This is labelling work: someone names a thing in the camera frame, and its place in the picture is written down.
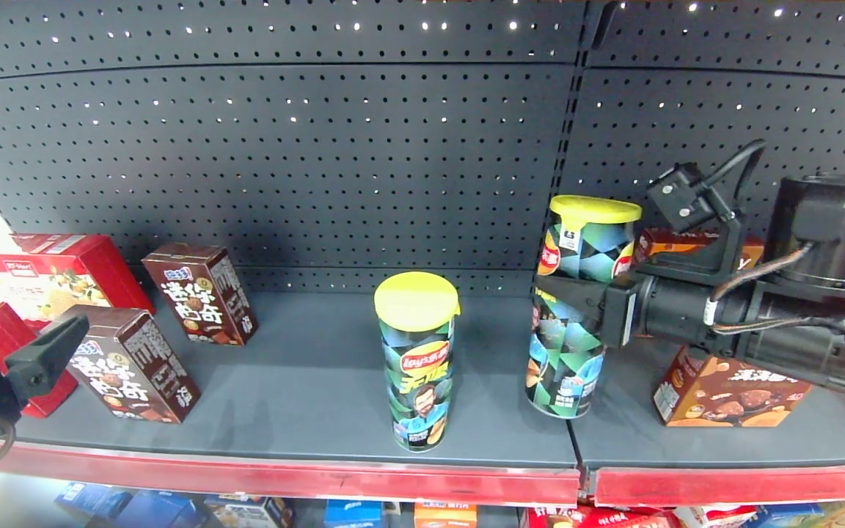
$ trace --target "shelf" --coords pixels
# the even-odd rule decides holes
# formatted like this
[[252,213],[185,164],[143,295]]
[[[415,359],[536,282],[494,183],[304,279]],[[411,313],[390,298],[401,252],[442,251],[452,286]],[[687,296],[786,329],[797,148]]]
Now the shelf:
[[637,339],[607,355],[590,413],[570,424],[597,502],[845,499],[845,395],[814,388],[777,428],[666,428],[651,395],[677,350]]
[[567,425],[523,395],[526,298],[462,298],[456,394],[425,454],[393,441],[383,352],[366,294],[255,294],[245,348],[188,341],[157,321],[202,390],[181,425],[114,418],[80,387],[46,420],[19,422],[2,471],[176,491],[569,505]]

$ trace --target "yellow lid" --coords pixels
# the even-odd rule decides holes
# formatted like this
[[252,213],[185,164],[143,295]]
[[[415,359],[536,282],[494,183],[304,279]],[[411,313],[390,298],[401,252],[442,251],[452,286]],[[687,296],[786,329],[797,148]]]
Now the yellow lid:
[[563,217],[563,226],[581,230],[585,224],[624,224],[641,218],[641,206],[607,198],[560,194],[549,201],[549,209]]
[[407,271],[380,283],[373,307],[380,320],[402,331],[437,330],[462,313],[456,287],[424,271]]

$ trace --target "gray pegboard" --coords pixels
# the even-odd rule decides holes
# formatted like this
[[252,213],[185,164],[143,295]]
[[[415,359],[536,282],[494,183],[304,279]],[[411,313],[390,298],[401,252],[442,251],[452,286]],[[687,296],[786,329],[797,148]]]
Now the gray pegboard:
[[530,270],[573,67],[178,67],[0,80],[17,231],[239,265]]
[[845,2],[624,2],[591,67],[845,76]]
[[572,64],[584,2],[0,2],[0,77],[201,64]]
[[650,180],[675,161],[707,170],[756,138],[768,148],[745,207],[752,230],[764,234],[782,177],[845,173],[845,80],[586,70],[560,191],[637,202],[645,206],[641,224],[663,224],[645,198]]

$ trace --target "chip can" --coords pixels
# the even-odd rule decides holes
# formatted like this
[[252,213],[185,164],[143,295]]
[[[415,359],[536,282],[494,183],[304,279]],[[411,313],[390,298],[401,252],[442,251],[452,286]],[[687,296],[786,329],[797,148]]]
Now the chip can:
[[[559,195],[550,201],[537,274],[609,282],[631,266],[636,204]],[[557,418],[586,414],[596,388],[604,346],[583,326],[580,311],[533,288],[533,326],[527,360],[527,398]]]
[[383,281],[373,304],[393,436],[409,451],[429,451],[445,436],[452,402],[458,292],[439,275],[407,271]]

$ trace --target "barcode label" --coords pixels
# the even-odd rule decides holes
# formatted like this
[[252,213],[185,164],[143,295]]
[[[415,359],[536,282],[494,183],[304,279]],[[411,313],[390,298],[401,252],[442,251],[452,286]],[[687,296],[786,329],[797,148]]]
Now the barcode label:
[[86,236],[87,235],[74,235],[73,237],[67,237],[66,241],[63,241],[63,243],[54,245],[53,248],[49,249],[45,253],[46,254],[61,254],[61,253],[64,253],[64,251],[66,251],[67,248],[70,248],[75,243],[79,243],[79,241],[82,241]]
[[674,390],[667,381],[657,387],[657,392],[654,393],[654,405],[657,405],[657,411],[660,411],[661,418],[664,421],[670,419],[670,414],[680,401],[680,395]]
[[64,494],[65,501],[73,501],[77,498],[77,495],[80,494],[81,489],[84,488],[84,485],[81,483],[76,483],[67,490],[66,494]]

